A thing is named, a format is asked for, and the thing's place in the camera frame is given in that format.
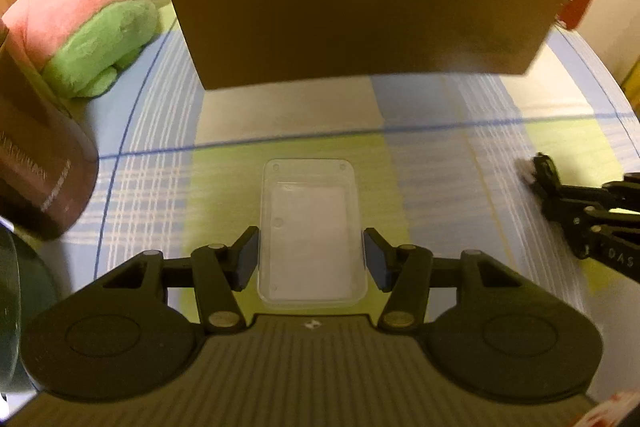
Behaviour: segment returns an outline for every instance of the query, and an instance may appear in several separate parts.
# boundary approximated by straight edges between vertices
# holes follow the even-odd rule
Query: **plaid tablecloth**
[[[640,388],[640,285],[575,260],[514,168],[542,151],[568,184],[640,170],[638,119],[579,35],[553,30],[524,76],[364,75],[205,92],[170,5],[163,21],[86,108],[100,152],[95,193],[73,229],[42,248],[67,290],[146,248],[178,257],[233,242],[258,225],[271,158],[345,158],[364,227],[439,256],[478,248],[514,267],[602,331],[594,397]],[[380,313],[385,296],[369,286],[344,312]],[[255,275],[238,299],[248,315],[264,310]],[[428,316],[453,299],[434,291]],[[196,318],[193,293],[172,303]]]

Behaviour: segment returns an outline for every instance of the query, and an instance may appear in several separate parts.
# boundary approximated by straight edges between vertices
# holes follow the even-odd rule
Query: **plush toy leg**
[[[158,24],[151,0],[116,2],[100,10],[58,50],[42,76],[61,98],[99,96],[149,42]]]
[[[93,78],[86,86],[76,93],[76,96],[82,98],[93,98],[100,96],[106,92],[115,83],[118,77],[116,68],[106,68],[102,70],[98,76]]]

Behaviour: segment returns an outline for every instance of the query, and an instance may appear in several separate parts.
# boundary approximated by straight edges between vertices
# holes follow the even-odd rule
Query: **brown canister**
[[[95,145],[42,97],[7,49],[0,20],[0,216],[43,239],[73,225],[98,173]]]

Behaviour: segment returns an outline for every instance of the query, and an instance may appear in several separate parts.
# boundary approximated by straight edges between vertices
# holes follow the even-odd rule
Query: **blue line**
[[[594,71],[591,69],[590,65],[588,65],[587,61],[582,58],[582,55],[580,55],[578,53],[578,50],[574,48],[574,45],[571,44],[571,41],[568,38],[566,38],[566,35],[563,32],[560,32],[560,34],[562,35],[562,38],[564,38],[564,40],[571,46],[571,49],[575,52],[575,54],[578,55],[578,57],[580,57],[580,59],[582,60],[584,65],[587,66],[588,70],[591,71],[591,74],[593,75],[593,78],[596,79],[596,83],[598,84],[598,86],[600,86],[600,90],[603,92],[604,96],[607,97],[607,100],[609,100],[609,103],[611,104],[611,107],[613,107],[613,109],[615,110],[616,109],[616,105],[609,98],[609,93],[607,93],[607,91],[602,87],[602,84],[598,81],[598,77],[596,76]],[[622,129],[625,130],[626,137],[629,139],[629,142],[631,142],[631,145],[636,150],[636,154],[640,158],[640,152],[638,152],[638,148],[636,147],[636,144],[634,143],[634,141],[631,139],[631,135],[629,134],[629,131],[626,128],[626,125],[620,119],[620,116],[626,116],[626,115],[619,115],[618,116],[618,121],[620,122],[620,125],[622,126]]]
[[[272,142],[278,140],[296,140],[303,138],[327,138],[332,136],[352,136],[355,134],[374,134],[380,132],[386,133],[401,133],[401,132],[429,132],[429,131],[447,131],[447,130],[456,130],[456,129],[464,129],[464,128],[475,128],[475,127],[490,127],[497,125],[521,125],[526,123],[536,123],[536,122],[553,122],[553,121],[571,121],[571,120],[620,120],[620,116],[633,116],[634,113],[603,113],[603,114],[578,114],[575,116],[556,116],[556,117],[539,117],[539,118],[506,118],[503,120],[486,120],[486,121],[476,121],[476,122],[457,122],[457,123],[443,123],[443,124],[432,124],[432,125],[405,125],[405,126],[383,126],[380,128],[373,129],[353,129],[346,131],[337,131],[337,132],[326,132],[326,133],[306,133],[306,134],[287,134],[286,136],[273,136],[273,137],[262,137],[262,138],[246,138],[239,140],[229,140],[229,141],[219,141],[219,142],[206,142],[199,143],[194,145],[184,145],[182,147],[166,147],[162,149],[146,149],[140,151],[127,151],[121,152],[119,154],[109,154],[105,156],[101,156],[100,160],[111,160],[111,159],[119,159],[124,156],[145,156],[151,154],[163,154],[163,153],[178,153],[178,152],[191,152],[197,151],[201,149],[211,149],[215,147],[222,147],[228,145],[244,145],[250,143],[264,143],[264,142]]]
[[[100,262],[100,250],[102,249],[102,238],[104,237],[104,227],[105,227],[106,222],[107,222],[107,213],[109,212],[109,203],[111,201],[111,192],[113,191],[113,185],[114,185],[115,179],[116,179],[116,172],[118,171],[118,164],[120,163],[120,158],[122,157],[122,150],[124,149],[124,142],[127,139],[127,133],[129,132],[129,127],[131,126],[131,121],[133,120],[133,114],[136,111],[136,107],[138,107],[138,102],[140,101],[140,97],[142,96],[142,91],[145,89],[146,81],[148,81],[149,76],[151,75],[151,71],[153,71],[153,68],[154,68],[154,66],[156,64],[156,60],[158,60],[158,57],[160,56],[160,51],[162,51],[162,48],[164,48],[164,45],[167,42],[167,39],[171,35],[171,30],[174,28],[175,22],[176,22],[176,20],[174,20],[174,22],[172,23],[171,27],[169,28],[169,31],[167,33],[165,33],[164,40],[162,41],[162,44],[158,47],[158,52],[156,53],[156,56],[154,57],[153,61],[151,62],[151,65],[149,65],[148,70],[146,70],[145,79],[142,81],[142,85],[140,86],[140,90],[138,91],[138,95],[136,97],[136,100],[133,103],[133,107],[131,108],[131,113],[129,115],[129,118],[127,119],[127,125],[124,128],[124,133],[122,134],[122,140],[120,142],[120,151],[115,156],[115,160],[116,161],[115,161],[115,164],[113,166],[113,171],[111,172],[111,180],[109,181],[109,188],[107,189],[107,197],[106,197],[106,201],[105,201],[105,204],[104,204],[104,212],[102,213],[102,222],[100,224],[100,233],[98,234],[98,249],[97,249],[97,252],[95,253],[94,280],[96,279],[96,277],[98,277],[98,263]]]

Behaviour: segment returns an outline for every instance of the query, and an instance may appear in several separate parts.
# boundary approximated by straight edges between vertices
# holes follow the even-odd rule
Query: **checkered tablecloth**
[[[205,92],[170,5],[163,16],[164,31],[86,108],[100,152],[95,193],[42,248],[68,289],[146,248],[178,257],[233,242],[258,225],[271,158],[345,158],[363,227],[439,256],[478,248],[514,267],[602,330],[595,397],[640,388],[640,286],[575,260],[514,168],[542,151],[567,184],[640,171],[638,119],[579,35],[553,30],[524,76],[363,75]],[[385,296],[369,286],[345,312],[379,314]],[[247,314],[264,309],[255,284],[238,298]],[[452,298],[434,291],[428,315]],[[193,294],[172,303],[195,318]]]

